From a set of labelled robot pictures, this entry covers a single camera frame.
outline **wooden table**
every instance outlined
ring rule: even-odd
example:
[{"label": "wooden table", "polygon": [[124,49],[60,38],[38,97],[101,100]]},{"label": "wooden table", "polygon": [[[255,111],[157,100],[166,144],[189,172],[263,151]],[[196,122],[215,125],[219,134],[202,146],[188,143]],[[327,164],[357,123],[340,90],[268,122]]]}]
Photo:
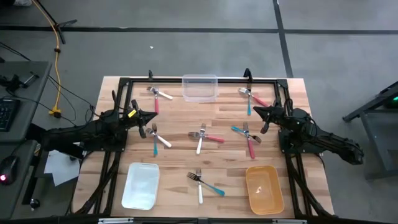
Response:
[{"label": "wooden table", "polygon": [[[111,91],[118,89],[120,77],[104,77],[97,102],[96,112],[113,108]],[[288,79],[290,97],[294,107],[310,113],[304,80]],[[135,83],[132,99],[136,99],[141,109],[154,111],[154,95],[146,90],[148,83]],[[159,154],[153,156],[153,137],[141,139],[137,128],[129,130],[126,151],[122,153],[118,181],[114,195],[112,216],[129,217],[217,217],[217,218],[292,218],[294,211],[287,177],[284,156],[279,149],[277,131],[279,127],[270,125],[266,134],[260,134],[263,122],[253,110],[248,116],[247,98],[238,93],[242,84],[219,84],[219,95],[214,103],[188,103],[183,99],[181,83],[160,83],[159,89],[174,97],[168,100],[159,97],[160,114],[152,122],[157,124],[157,132],[170,141],[169,149],[158,141]],[[255,84],[252,92],[266,102],[274,101],[272,85]],[[254,143],[256,158],[251,159],[244,136],[231,130],[235,125],[243,127],[248,121],[250,133],[262,139]],[[223,136],[223,144],[204,140],[201,154],[196,155],[198,141],[188,137],[189,131],[199,131],[206,123],[206,133]],[[78,210],[93,193],[100,179],[103,152],[92,153],[81,167],[80,176],[73,198],[73,209]],[[123,208],[121,199],[126,183],[127,170],[132,162],[148,162],[160,167],[160,182],[155,206],[148,211]],[[330,213],[333,213],[326,175],[319,158],[313,154],[303,154],[303,164],[307,184],[317,200]],[[249,205],[245,171],[248,167],[272,165],[277,169],[285,208],[280,214],[259,216]],[[220,197],[203,187],[203,204],[198,204],[197,184],[187,177],[187,172],[202,169],[202,179],[225,191]],[[301,190],[297,191],[300,208],[304,211]],[[106,201],[107,190],[102,206]]]}]

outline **orange plastic bowl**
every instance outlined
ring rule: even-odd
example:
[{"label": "orange plastic bowl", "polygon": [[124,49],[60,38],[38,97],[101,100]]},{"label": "orange plastic bowl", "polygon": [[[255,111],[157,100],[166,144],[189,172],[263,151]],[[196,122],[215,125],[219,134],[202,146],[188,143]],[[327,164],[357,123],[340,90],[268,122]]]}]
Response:
[{"label": "orange plastic bowl", "polygon": [[251,210],[257,215],[277,214],[284,210],[284,199],[273,166],[250,167],[246,170]]}]

